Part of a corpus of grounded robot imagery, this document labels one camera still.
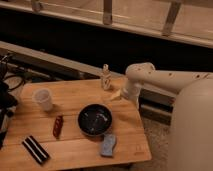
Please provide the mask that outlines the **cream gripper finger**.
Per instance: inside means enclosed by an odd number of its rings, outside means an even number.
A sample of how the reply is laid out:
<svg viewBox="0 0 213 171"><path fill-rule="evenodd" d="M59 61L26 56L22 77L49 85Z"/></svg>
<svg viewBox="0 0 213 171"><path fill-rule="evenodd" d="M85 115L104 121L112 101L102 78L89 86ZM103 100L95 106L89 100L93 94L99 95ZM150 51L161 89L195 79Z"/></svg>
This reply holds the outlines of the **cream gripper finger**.
<svg viewBox="0 0 213 171"><path fill-rule="evenodd" d="M113 93L110 97L110 100L120 100L121 99L121 90L116 91L115 93Z"/></svg>

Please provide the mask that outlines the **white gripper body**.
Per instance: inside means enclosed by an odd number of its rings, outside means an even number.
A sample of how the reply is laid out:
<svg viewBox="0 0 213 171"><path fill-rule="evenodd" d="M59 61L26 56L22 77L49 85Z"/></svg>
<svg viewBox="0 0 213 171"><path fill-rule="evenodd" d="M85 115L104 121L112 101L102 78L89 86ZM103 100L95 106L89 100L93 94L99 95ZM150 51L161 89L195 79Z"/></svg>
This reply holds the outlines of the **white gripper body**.
<svg viewBox="0 0 213 171"><path fill-rule="evenodd" d="M139 107L139 95L141 88L132 82L126 82L121 88L121 96L129 101L131 101L136 108Z"/></svg>

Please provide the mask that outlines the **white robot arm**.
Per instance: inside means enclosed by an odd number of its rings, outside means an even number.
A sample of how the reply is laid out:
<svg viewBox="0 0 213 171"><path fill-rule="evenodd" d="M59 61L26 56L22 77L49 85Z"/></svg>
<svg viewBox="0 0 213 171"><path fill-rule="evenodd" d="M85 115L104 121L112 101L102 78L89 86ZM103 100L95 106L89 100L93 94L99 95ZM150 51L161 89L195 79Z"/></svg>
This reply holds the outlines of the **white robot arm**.
<svg viewBox="0 0 213 171"><path fill-rule="evenodd" d="M150 63L129 65L125 84L111 96L138 105L144 84L176 94L167 171L213 171L213 72L156 70Z"/></svg>

